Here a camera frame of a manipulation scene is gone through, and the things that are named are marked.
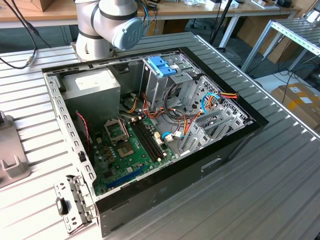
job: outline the desk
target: desk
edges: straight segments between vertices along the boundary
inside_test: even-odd
[[[108,240],[314,239],[320,229],[320,137],[201,37],[143,37],[119,55],[188,47],[269,124],[228,164],[110,234]],[[0,54],[22,64],[32,51]],[[0,63],[0,109],[14,118],[31,175],[0,188],[4,240],[99,240],[95,224],[69,237],[54,183],[75,171],[41,69],[78,62],[70,46],[40,49],[23,70]]]
[[[300,8],[297,7],[291,10],[283,7],[279,10],[264,10],[250,3],[250,0],[246,0],[246,3],[240,4],[239,8],[229,9],[226,16],[232,17],[232,19],[219,47],[222,48],[227,45],[239,17],[289,15],[288,18],[292,19],[299,10]],[[45,12],[21,9],[21,13],[25,19],[30,21],[35,27],[78,24],[76,5],[73,0],[55,0]],[[197,7],[188,6],[184,2],[162,2],[158,4],[157,20],[215,18],[217,14],[218,9],[215,8],[213,11],[206,10],[204,4],[200,4],[200,6]],[[144,15],[144,12],[140,9],[138,16],[143,18]],[[150,18],[153,19],[155,14],[153,11],[150,11],[149,15]],[[0,9],[0,29],[1,28],[21,28],[21,23],[17,21],[16,17],[6,6],[4,6],[4,9]]]

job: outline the robotic arm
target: robotic arm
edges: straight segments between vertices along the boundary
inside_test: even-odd
[[[135,0],[76,0],[79,35],[76,53],[83,60],[109,56],[109,43],[120,50],[134,47],[144,34]]]

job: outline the gray stand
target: gray stand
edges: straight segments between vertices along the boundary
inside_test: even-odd
[[[29,174],[29,166],[13,118],[0,111],[0,188]]]

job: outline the ram slot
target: ram slot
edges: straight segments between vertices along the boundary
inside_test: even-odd
[[[135,122],[132,126],[132,129],[154,163],[159,159],[164,158],[163,153],[160,151],[154,139],[149,135],[145,125],[142,122]]]

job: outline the blue drive bay latch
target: blue drive bay latch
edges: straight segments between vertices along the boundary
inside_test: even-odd
[[[168,62],[163,60],[160,56],[153,56],[148,58],[148,63],[153,67],[153,69],[161,76],[166,77],[174,75],[177,73],[176,70],[172,69]]]

